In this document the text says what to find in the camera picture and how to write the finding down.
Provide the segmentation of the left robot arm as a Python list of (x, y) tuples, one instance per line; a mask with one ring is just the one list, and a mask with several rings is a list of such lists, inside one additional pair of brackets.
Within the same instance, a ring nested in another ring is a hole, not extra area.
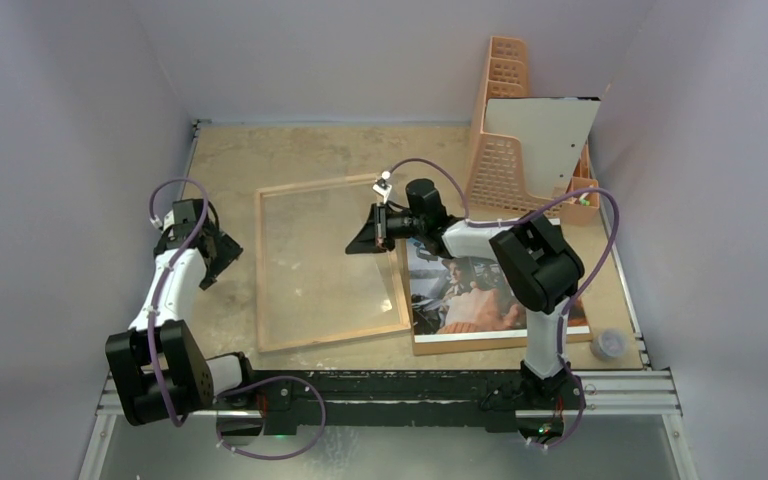
[(105, 355), (126, 420), (133, 426), (211, 407), (218, 395), (232, 408), (257, 399), (258, 382), (240, 352), (206, 358), (186, 321), (200, 291), (242, 254), (211, 202), (180, 200), (160, 222), (154, 275), (128, 328), (108, 337)]

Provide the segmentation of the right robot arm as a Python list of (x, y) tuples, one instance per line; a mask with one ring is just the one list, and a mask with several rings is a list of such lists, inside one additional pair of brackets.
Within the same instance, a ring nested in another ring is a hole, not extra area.
[(406, 196), (404, 209), (385, 200), (372, 204), (346, 254), (390, 252), (400, 240), (418, 241), (451, 272), (461, 274), (439, 299), (439, 333), (496, 333), (524, 326), (521, 392), (533, 406), (548, 405), (561, 391), (568, 311), (584, 275), (560, 227), (542, 214), (509, 226), (475, 225), (448, 213), (430, 179), (409, 182)]

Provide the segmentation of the white wooden picture frame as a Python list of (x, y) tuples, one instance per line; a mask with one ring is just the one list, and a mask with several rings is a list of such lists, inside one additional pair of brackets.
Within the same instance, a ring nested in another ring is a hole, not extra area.
[(262, 353), (410, 329), (396, 251), (347, 255), (373, 174), (264, 187), (254, 195), (256, 338)]

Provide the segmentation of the printed photo of driver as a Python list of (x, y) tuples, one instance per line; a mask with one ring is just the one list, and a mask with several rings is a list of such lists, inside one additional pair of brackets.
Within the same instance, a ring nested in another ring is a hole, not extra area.
[[(508, 227), (476, 228), (461, 221), (443, 235), (453, 259), (480, 258), (501, 268), (515, 298), (511, 320), (526, 318), (527, 345), (555, 350), (585, 269), (560, 225), (545, 217)], [(478, 288), (451, 300), (450, 322), (496, 321), (497, 293)]]

